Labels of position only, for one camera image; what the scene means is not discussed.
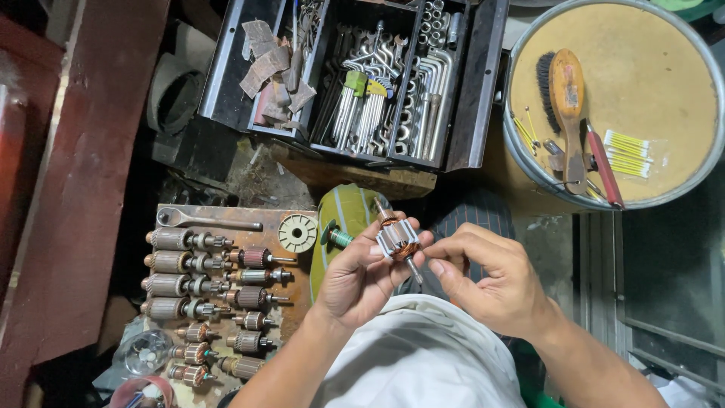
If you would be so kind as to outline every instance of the black bristles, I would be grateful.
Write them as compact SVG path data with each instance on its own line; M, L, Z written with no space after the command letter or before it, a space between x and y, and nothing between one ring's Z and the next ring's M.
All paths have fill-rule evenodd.
M549 95L549 66L551 66L551 62L554 60L554 55L554 51L549 51L542 55L539 61L536 62L536 82L539 84L539 93L544 104L546 119L549 121L551 128L554 129L554 133L558 134L561 132L561 126L556 121L554 106L551 105L551 96Z

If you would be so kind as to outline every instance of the toolbox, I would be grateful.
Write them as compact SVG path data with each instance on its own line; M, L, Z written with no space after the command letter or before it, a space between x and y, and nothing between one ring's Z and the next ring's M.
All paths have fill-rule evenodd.
M292 1L230 0L199 106L200 115L238 131L270 137L308 155L325 156L331 160L382 168L412 166L424 171L481 167L499 72L508 0L483 0L476 5L472 5L470 0L442 0L436 3L436 9L431 8L431 3L426 5L424 0L408 4L384 0L323 1L318 8L316 35L301 74L301 79L317 94L292 116L294 126L279 129L254 122L260 95L251 99L239 86L252 65L249 57L244 55L245 32L241 24L251 20L265 21L281 38L288 32L283 25L291 17ZM429 13L433 13L434 17L431 18ZM440 41L438 44L444 44L442 49L445 52L429 51L433 49L435 40L423 34L432 36L436 32L435 24L440 27L443 23L447 27L451 16L456 16L455 20L459 23L457 43L451 43L455 47L437 40ZM382 22L382 28L378 27L378 22ZM341 28L356 31L352 36L349 33L341 35ZM369 112L366 110L369 91L368 96L362 99L339 96L340 89L347 90L341 85L346 76L342 72L336 77L331 67L335 64L331 62L344 60L336 59L340 43L348 41L341 38L357 38L360 31L367 32L370 39L362 40L362 48L360 40L353 39L355 45L349 51L353 57L367 52L365 47L373 48L373 42L381 46L385 44L378 39L373 40L376 32L378 38L380 33L383 38L389 36L389 53L395 46L391 40L393 35L399 37L396 40L407 38L399 59L381 60L380 63L372 58L368 60L367 65L376 66L377 73L386 73L397 90L392 97L390 92L387 98L381 97L384 101L379 102L384 106L382 110L380 105L374 105ZM430 41L427 44L431 46L420 44L425 41ZM371 81L381 78L375 75L378 74L370 73ZM432 86L438 91L426 91ZM429 102L431 94L438 97L432 103ZM340 104L346 101L357 105L345 110ZM347 120L353 122L354 128L357 126L356 131L345 128L346 117L343 115L352 117ZM379 122L379 125L365 127L361 123L366 118L375 119L371 123ZM435 126L426 129L426 122Z

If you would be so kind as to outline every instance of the brush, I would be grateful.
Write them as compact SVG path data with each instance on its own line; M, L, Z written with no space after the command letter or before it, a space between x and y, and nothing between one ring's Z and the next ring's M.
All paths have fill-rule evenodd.
M547 120L555 133L563 133L566 143L564 187L571 194L584 194L587 192L587 170L579 135L584 74L579 60L566 48L556 54L548 52L536 62L536 79Z

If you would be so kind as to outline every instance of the toolbox tray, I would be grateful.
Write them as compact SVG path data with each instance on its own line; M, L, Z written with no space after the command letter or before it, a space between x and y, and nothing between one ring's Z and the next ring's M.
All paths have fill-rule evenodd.
M250 20L264 20L272 28L274 34L279 34L281 21L286 16L286 0L230 0L220 33L214 59L207 76L199 114L223 123L242 132L252 132L259 136L270 136L278 142L287 144L309 155L318 156L322 153L328 158L341 161L352 161L367 166L401 167L413 166L427 171L452 171L459 168L478 168L483 162L486 132L493 105L494 87L498 73L501 44L508 13L509 0L483 0L478 5L471 5L470 0L446 0L446 2L461 3L465 7L465 31L459 40L456 49L459 63L457 64L457 77L452 91L445 97L450 98L448 112L448 132L444 134L435 146L437 152L434 162L398 155L394 152L391 143L387 157L381 158L372 155L353 154L342 152L321 144L310 144L297 129L274 129L253 124L253 112L256 110L257 99L248 98L239 82L247 74L251 62L242 57L244 48L244 30L242 23ZM402 72L402 83L407 83L410 75L415 42L422 19L423 0L415 0L408 5L392 3L390 1L375 0L325 0L320 9L320 27L313 43L309 58L312 64L307 64L302 79L318 90L318 95L310 100L303 109L293 116L293 121L299 122L311 131L314 125L320 104L320 89L318 84L324 76L323 66L326 50L334 42L335 26L338 22L358 25L368 30L374 28L374 22L380 19L375 13L360 13L345 15L338 21L337 7L339 3L360 3L357 7L391 7L391 12L406 10L412 12L413 31L405 54L405 70ZM402 98L397 98L395 105L395 119L393 129L397 129L399 114L402 109Z

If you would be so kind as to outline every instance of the hand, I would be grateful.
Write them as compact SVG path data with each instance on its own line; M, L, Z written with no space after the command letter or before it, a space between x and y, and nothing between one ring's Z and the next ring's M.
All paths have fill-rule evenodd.
M530 340L559 319L558 306L544 294L526 251L514 240L466 223L424 253L434 258L429 265L446 294L499 334ZM469 259L489 276L468 279Z
M395 213L398 218L405 218L403 212ZM408 221L413 229L420 226L417 219L409 218ZM393 289L410 276L404 263L393 265L390 258L384 258L375 241L379 230L380 223L373 222L332 260L313 306L348 329L357 329L377 316ZM424 231L418 239L425 248L433 242L433 235ZM420 266L425 256L418 251L413 260Z

